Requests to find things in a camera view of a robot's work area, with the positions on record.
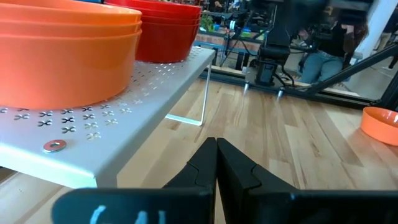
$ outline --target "stacked bowls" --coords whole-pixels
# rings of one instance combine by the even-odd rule
[[[105,0],[105,4],[142,12],[137,60],[169,63],[189,55],[200,25],[200,7],[142,0]]]
[[[85,106],[122,92],[141,12],[71,0],[0,0],[0,105]]]

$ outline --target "white wall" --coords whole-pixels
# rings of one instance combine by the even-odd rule
[[[369,35],[355,50],[362,53],[363,58],[371,55],[397,4],[398,0],[375,0],[368,14]]]

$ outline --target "red bowl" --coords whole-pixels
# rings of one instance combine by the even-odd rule
[[[191,49],[199,25],[143,22],[136,60],[172,63],[184,60]]]
[[[154,16],[142,16],[143,22],[154,22],[159,24],[198,25],[200,19],[169,19]]]
[[[160,1],[140,1],[140,0],[105,0],[108,4],[117,4],[118,6],[139,7],[143,9],[158,10],[165,12],[177,12],[184,15],[199,15],[201,7],[190,6],[186,4],[177,4],[171,2]]]
[[[130,9],[135,9],[142,12],[142,15],[145,16],[154,16],[154,17],[162,17],[162,18],[169,18],[169,19],[200,19],[200,14],[184,14],[184,13],[177,13],[177,12],[166,12],[166,11],[158,11],[153,9],[145,9],[140,7],[128,7]]]

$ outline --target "desk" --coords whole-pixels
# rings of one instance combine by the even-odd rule
[[[216,33],[225,34],[226,30],[220,28],[220,30],[218,30]],[[232,46],[235,44],[236,41],[237,40],[231,40],[229,42],[228,50],[231,50]],[[248,48],[248,50],[250,51],[251,54],[257,54],[260,44],[248,42],[248,41],[244,41],[244,40],[243,40],[243,42],[244,42],[244,44],[246,44],[246,47]],[[219,50],[223,50],[224,43],[225,43],[224,37],[218,37],[215,35],[211,35],[211,33],[209,33],[209,34],[204,34],[204,33],[199,34],[198,33],[195,38],[195,45],[208,45],[209,47],[216,47]],[[244,54],[247,53],[246,49],[244,48],[244,45],[240,41],[235,45],[233,51],[234,52],[242,52]]]
[[[184,62],[136,62],[130,86],[82,108],[35,111],[0,107],[0,166],[71,188],[117,187],[116,176],[211,62],[194,47]],[[45,152],[61,139],[61,151]]]

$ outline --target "metal washer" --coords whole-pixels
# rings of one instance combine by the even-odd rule
[[[66,146],[67,146],[67,142],[65,142],[64,140],[61,140],[61,139],[57,139],[57,140],[53,140],[53,141],[49,141],[49,142],[45,143],[43,148],[44,148],[45,152],[57,152],[57,151],[61,151]]]

